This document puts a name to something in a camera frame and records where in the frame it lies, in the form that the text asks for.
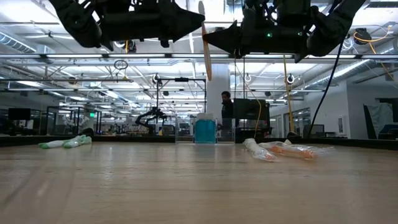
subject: black jacket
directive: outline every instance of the black jacket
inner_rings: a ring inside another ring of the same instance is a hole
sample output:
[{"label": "black jacket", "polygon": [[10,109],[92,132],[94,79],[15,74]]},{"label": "black jacket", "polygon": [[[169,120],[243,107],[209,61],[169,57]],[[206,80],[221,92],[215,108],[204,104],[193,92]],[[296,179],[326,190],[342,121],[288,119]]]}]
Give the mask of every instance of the black jacket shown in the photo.
[{"label": "black jacket", "polygon": [[221,115],[223,118],[234,118],[234,103],[232,103],[232,101],[223,102]]}]

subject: plastic bag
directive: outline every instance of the plastic bag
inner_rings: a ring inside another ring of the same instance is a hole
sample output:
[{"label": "plastic bag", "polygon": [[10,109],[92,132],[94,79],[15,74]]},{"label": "plastic bag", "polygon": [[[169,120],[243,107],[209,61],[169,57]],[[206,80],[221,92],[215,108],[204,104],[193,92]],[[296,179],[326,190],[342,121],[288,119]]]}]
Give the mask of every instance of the plastic bag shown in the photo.
[{"label": "plastic bag", "polygon": [[262,159],[268,162],[275,162],[276,156],[272,155],[267,149],[257,145],[254,139],[246,139],[243,144],[251,151],[253,158]]},{"label": "plastic bag", "polygon": [[53,149],[56,147],[62,147],[64,144],[70,142],[70,141],[75,141],[76,139],[79,139],[81,136],[76,136],[73,139],[68,139],[68,140],[57,140],[57,141],[51,141],[51,142],[46,142],[46,143],[39,143],[39,147],[42,149]]},{"label": "plastic bag", "polygon": [[316,159],[335,150],[335,148],[333,147],[302,146],[286,144],[278,141],[260,143],[259,146],[273,153],[281,154],[284,156],[301,157],[304,159]]},{"label": "plastic bag", "polygon": [[82,146],[84,144],[91,144],[91,137],[82,136],[81,138],[75,139],[74,141],[69,141],[63,145],[65,149],[71,149],[74,147]]}]

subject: blue container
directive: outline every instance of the blue container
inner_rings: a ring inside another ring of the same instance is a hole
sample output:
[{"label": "blue container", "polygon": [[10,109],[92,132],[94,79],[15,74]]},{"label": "blue container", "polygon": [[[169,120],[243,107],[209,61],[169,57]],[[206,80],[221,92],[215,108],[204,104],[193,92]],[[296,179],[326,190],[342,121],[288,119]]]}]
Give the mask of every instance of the blue container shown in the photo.
[{"label": "blue container", "polygon": [[195,143],[216,143],[216,123],[210,119],[201,119],[195,125]]}]

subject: man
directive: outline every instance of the man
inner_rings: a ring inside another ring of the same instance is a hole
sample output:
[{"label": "man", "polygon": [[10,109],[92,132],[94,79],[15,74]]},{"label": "man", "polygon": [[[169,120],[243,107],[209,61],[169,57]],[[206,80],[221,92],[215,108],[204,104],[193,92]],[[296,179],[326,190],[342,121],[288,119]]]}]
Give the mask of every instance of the man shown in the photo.
[{"label": "man", "polygon": [[222,92],[223,109],[221,115],[223,117],[223,132],[229,133],[232,130],[232,119],[234,118],[234,103],[231,101],[231,94],[228,91]]},{"label": "man", "polygon": [[231,94],[228,91],[224,91],[221,96],[223,97],[223,109],[221,110],[223,119],[234,118],[234,103],[231,101]]}]

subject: wire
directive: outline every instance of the wire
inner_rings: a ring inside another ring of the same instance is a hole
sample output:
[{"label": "wire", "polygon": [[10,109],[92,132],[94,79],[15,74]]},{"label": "wire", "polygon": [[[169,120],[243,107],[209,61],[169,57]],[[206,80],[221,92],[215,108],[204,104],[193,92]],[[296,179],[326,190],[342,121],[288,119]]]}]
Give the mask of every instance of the wire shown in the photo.
[{"label": "wire", "polygon": [[[371,46],[371,49],[373,51],[374,54],[377,54],[372,43],[369,43],[369,46]],[[391,75],[391,73],[388,71],[388,69],[386,68],[386,66],[384,66],[384,64],[382,62],[380,62],[381,66],[383,67],[384,71],[390,76],[390,78],[392,78],[392,80],[394,82],[396,82],[398,84],[398,82],[394,79],[394,77]]]},{"label": "wire", "polygon": [[[189,88],[189,90],[191,91],[191,94],[192,94],[193,98],[196,99],[196,97],[195,97],[195,95],[193,94],[193,91],[192,91],[192,89],[191,89],[191,86],[189,85],[189,81],[187,82],[187,84],[188,84],[188,88]],[[196,104],[196,106],[197,106],[197,110],[200,112],[199,106],[198,106],[198,101],[197,101],[197,100],[195,100],[195,104]]]},{"label": "wire", "polygon": [[315,119],[317,118],[317,114],[319,112],[319,108],[321,108],[323,100],[325,99],[325,96],[328,93],[328,90],[329,90],[329,87],[330,87],[330,84],[331,84],[331,80],[333,79],[333,76],[334,76],[335,71],[336,71],[336,67],[337,67],[337,64],[338,64],[338,59],[340,58],[340,54],[341,54],[341,49],[342,48],[343,48],[343,43],[340,44],[340,47],[339,47],[338,53],[337,53],[337,58],[336,58],[336,61],[335,61],[335,65],[333,66],[333,70],[331,71],[331,74],[330,74],[328,85],[326,86],[326,90],[323,93],[323,96],[321,98],[321,101],[318,104],[318,107],[317,107],[317,110],[315,111],[315,114],[313,115],[311,126],[310,126],[310,130],[308,131],[308,134],[307,134],[307,139],[310,138],[310,136],[311,136],[311,131],[312,131],[312,128],[313,128],[313,124],[315,122]]},{"label": "wire", "polygon": [[287,83],[287,69],[286,69],[286,57],[285,57],[285,55],[284,55],[284,69],[285,69],[285,87],[286,87],[287,103],[289,105],[290,131],[294,131],[292,105],[290,104],[290,91],[288,90],[289,89],[289,84]]},{"label": "wire", "polygon": [[378,38],[376,40],[364,40],[364,39],[360,39],[359,37],[356,36],[357,32],[354,33],[354,38],[357,40],[360,40],[362,42],[366,42],[366,43],[373,43],[373,42],[377,42],[380,41],[382,39],[385,39],[388,36],[388,32],[390,31],[390,27],[388,27],[386,34],[384,35],[384,37]]},{"label": "wire", "polygon": [[[245,69],[244,61],[245,61],[245,59],[243,58],[243,70]],[[238,68],[237,68],[236,59],[235,59],[235,70],[236,70],[236,69],[238,69]],[[241,71],[239,71],[239,69],[238,69],[238,72],[239,72],[239,76],[242,77],[242,78],[244,78],[244,77],[242,76]],[[257,135],[257,127],[258,127],[259,120],[260,120],[260,117],[261,117],[262,105],[261,105],[261,102],[260,102],[260,101],[257,99],[257,97],[254,95],[253,91],[251,91],[251,89],[249,88],[248,84],[246,84],[246,82],[243,82],[243,83],[244,83],[244,85],[246,86],[246,88],[250,91],[250,93],[253,95],[254,99],[257,100],[257,102],[259,103],[259,106],[260,106],[259,116],[257,117],[256,127],[255,127],[255,130],[254,130],[254,138],[256,138],[256,135]]]}]

